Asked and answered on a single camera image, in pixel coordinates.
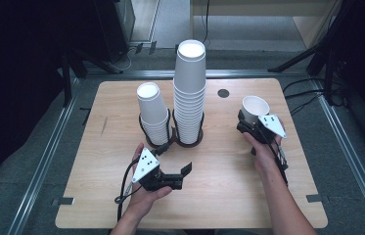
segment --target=cup rim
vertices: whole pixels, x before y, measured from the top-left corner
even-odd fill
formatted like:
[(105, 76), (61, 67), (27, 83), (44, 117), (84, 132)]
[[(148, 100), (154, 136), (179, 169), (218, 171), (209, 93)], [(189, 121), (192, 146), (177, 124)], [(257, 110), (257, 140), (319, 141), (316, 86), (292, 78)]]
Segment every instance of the cup rim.
[[(150, 98), (146, 98), (146, 97), (140, 96), (139, 95), (140, 89), (143, 88), (144, 86), (148, 86), (148, 85), (154, 85), (156, 87), (156, 89), (157, 89), (156, 94), (154, 96), (150, 97)], [(155, 100), (159, 96), (159, 94), (160, 94), (160, 88), (159, 88), (159, 86), (156, 83), (151, 82), (151, 81), (148, 81), (148, 82), (144, 82), (144, 83), (140, 84), (137, 87), (137, 89), (136, 89), (136, 93), (137, 93), (137, 98), (139, 100), (141, 100), (141, 101), (152, 101), (152, 100)]]
[[(265, 109), (264, 111), (266, 111), (266, 112), (261, 112), (260, 114), (255, 114), (254, 113), (254, 111), (250, 111), (248, 108), (249, 107), (247, 107), (247, 105), (245, 105), (245, 102), (246, 102), (246, 100), (247, 99), (249, 99), (249, 98), (254, 98), (254, 99), (256, 99), (256, 100), (258, 100), (258, 101), (260, 101), (260, 102), (262, 102), (262, 104), (263, 105), (265, 105), (265, 107), (263, 107), (263, 109)], [(254, 115), (254, 116), (261, 116), (261, 115), (267, 115), (267, 114), (269, 114), (270, 113), (270, 106), (268, 105), (268, 103), (264, 100), (264, 99), (262, 99), (261, 97), (259, 97), (259, 96), (246, 96), (246, 97), (244, 97), (243, 98), (243, 108), (249, 113), (249, 114), (251, 114), (251, 115)]]
[[(189, 45), (195, 45), (196, 49), (200, 49), (201, 52), (198, 56), (188, 56), (186, 53), (182, 52), (185, 47)], [(206, 54), (206, 48), (204, 44), (201, 41), (195, 40), (195, 39), (188, 39), (183, 42), (181, 42), (178, 46), (177, 55), (181, 60), (184, 60), (186, 62), (196, 62), (200, 61), (204, 58)]]

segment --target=aluminum rail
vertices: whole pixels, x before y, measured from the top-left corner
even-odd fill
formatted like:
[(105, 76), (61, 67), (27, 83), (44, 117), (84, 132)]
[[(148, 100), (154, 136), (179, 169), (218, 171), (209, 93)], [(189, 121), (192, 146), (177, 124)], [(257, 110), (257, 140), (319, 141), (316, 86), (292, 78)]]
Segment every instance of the aluminum rail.
[[(79, 88), (79, 80), (76, 78), (73, 82), (72, 90), (78, 90), (78, 88)], [(51, 164), (51, 161), (54, 157), (54, 153), (57, 149), (61, 136), (68, 122), (69, 115), (71, 114), (72, 108), (75, 104), (76, 100), (75, 98), (76, 98), (76, 93), (72, 96), (71, 101), (68, 103), (66, 107), (63, 108), (60, 114), (60, 117), (57, 121), (53, 133), (51, 134), (48, 144), (44, 150), (44, 153), (42, 154), (41, 160), (36, 168), (36, 171), (34, 172), (33, 177), (30, 180), (29, 185), (26, 189), (26, 192), (23, 195), (23, 199), (17, 211), (17, 214), (15, 215), (11, 227), (9, 228), (8, 231), (9, 235), (18, 235), (22, 234), (23, 232), (23, 228), (27, 222), (27, 219), (29, 218), (29, 214), (38, 196), (42, 183), (44, 182), (48, 168)]]
[[(322, 85), (319, 81), (313, 81), (313, 87), (315, 89), (321, 89)], [(329, 106), (328, 102), (323, 96), (319, 97), (319, 101), (326, 117), (328, 118), (329, 123), (332, 126), (332, 129), (335, 132), (335, 135), (337, 136), (344, 156), (346, 157), (349, 167), (352, 170), (353, 176), (355, 177), (355, 180), (357, 181), (359, 188), (361, 189), (361, 192), (365, 198), (365, 167), (353, 149), (350, 139), (342, 127), (335, 108)]]

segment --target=gray floor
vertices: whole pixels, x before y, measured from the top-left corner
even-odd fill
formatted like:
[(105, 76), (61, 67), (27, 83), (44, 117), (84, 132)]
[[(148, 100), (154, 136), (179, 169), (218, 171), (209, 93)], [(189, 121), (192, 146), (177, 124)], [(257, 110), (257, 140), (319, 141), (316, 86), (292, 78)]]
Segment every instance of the gray floor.
[[(149, 49), (144, 49), (139, 54), (129, 53), (131, 67), (122, 76), (139, 74), (138, 71), (171, 71), (174, 69), (175, 54), (169, 48), (180, 39), (159, 40), (160, 27), (155, 29), (158, 43), (163, 41), (154, 54), (150, 55)], [(211, 44), (216, 45), (216, 37), (210, 36)], [(272, 48), (267, 41), (266, 48)], [(209, 70), (253, 70), (250, 77), (270, 76), (279, 79), (285, 87), (293, 81), (306, 78), (304, 68), (309, 61), (305, 60), (290, 71), (298, 71), (300, 75), (271, 74), (264, 72), (282, 64), (301, 51), (295, 49), (249, 49), (249, 50), (222, 50), (213, 48), (207, 51), (206, 67)], [(118, 63), (118, 67), (125, 68), (129, 65), (126, 58)], [(76, 92), (75, 103), (71, 115), (65, 126), (60, 143), (49, 164), (48, 172), (39, 189), (36, 201), (30, 215), (22, 229), (22, 234), (107, 234), (108, 230), (85, 229), (59, 229), (55, 226), (55, 217), (58, 207), (52, 206), (53, 199), (62, 197), (68, 182), (68, 176), (79, 146), (80, 136), (84, 131), (83, 122), (87, 111), (80, 108), (91, 108), (98, 85), (104, 80), (120, 79), (120, 76), (107, 74), (104, 71), (88, 65), (90, 74), (87, 79), (80, 79)], [(286, 92), (294, 94), (311, 90), (310, 82), (297, 84)], [(289, 109), (297, 107), (308, 101), (314, 95), (309, 94), (288, 100)], [(41, 160), (52, 131), (63, 111), (63, 94), (53, 102), (52, 106), (36, 125), (27, 143), (10, 156), (0, 166), (0, 234), (7, 234), (17, 214), (28, 183)], [(365, 138), (357, 127), (350, 111), (345, 107), (335, 108), (342, 120), (342, 125), (349, 136), (356, 153), (365, 166)], [(306, 154), (316, 186), (320, 195), (325, 199), (324, 208), (329, 219), (326, 228), (318, 229), (319, 234), (365, 234), (365, 198), (353, 176), (342, 147), (336, 138), (321, 104), (318, 101), (307, 105), (301, 112), (293, 116), (304, 153)]]

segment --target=white paper cup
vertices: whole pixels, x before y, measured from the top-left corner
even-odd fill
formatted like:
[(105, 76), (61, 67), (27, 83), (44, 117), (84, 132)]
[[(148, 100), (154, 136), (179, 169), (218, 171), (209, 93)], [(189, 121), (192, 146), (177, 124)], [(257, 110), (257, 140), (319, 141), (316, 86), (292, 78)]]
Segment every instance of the white paper cup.
[(258, 123), (258, 116), (270, 113), (270, 107), (267, 102), (258, 96), (246, 96), (243, 99), (241, 110), (245, 117), (244, 120), (250, 124)]
[(174, 85), (187, 93), (201, 91), (206, 83), (205, 46), (197, 40), (185, 40), (179, 44)]
[(166, 131), (168, 131), (169, 137), (172, 136), (172, 126), (170, 125), (170, 123), (167, 126), (167, 128), (166, 128), (166, 124), (163, 125), (159, 129), (152, 129), (149, 126), (145, 126), (145, 125), (143, 125), (143, 127), (146, 131), (146, 134), (149, 136), (149, 139), (155, 145), (162, 145), (162, 144), (168, 142)]
[(160, 123), (167, 117), (167, 107), (160, 89), (154, 82), (145, 82), (137, 88), (140, 115), (146, 123)]
[(182, 91), (181, 89), (179, 89), (176, 85), (175, 85), (175, 80), (173, 79), (173, 90), (174, 93), (178, 94), (181, 97), (185, 97), (185, 98), (196, 98), (199, 96), (202, 96), (205, 94), (205, 90), (206, 90), (206, 81), (205, 81), (205, 85), (203, 88), (201, 88), (201, 90), (197, 91), (197, 92), (185, 92)]

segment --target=stacked cups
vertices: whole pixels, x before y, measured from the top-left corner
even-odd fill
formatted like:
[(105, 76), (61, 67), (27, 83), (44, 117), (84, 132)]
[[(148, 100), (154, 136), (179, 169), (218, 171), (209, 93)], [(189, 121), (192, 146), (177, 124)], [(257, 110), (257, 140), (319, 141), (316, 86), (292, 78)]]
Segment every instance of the stacked cups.
[(145, 82), (137, 88), (140, 107), (140, 121), (150, 141), (154, 145), (168, 142), (172, 136), (169, 111), (164, 104), (159, 87), (153, 82)]
[(179, 44), (173, 77), (174, 119), (180, 142), (197, 142), (205, 103), (205, 46), (197, 40)]

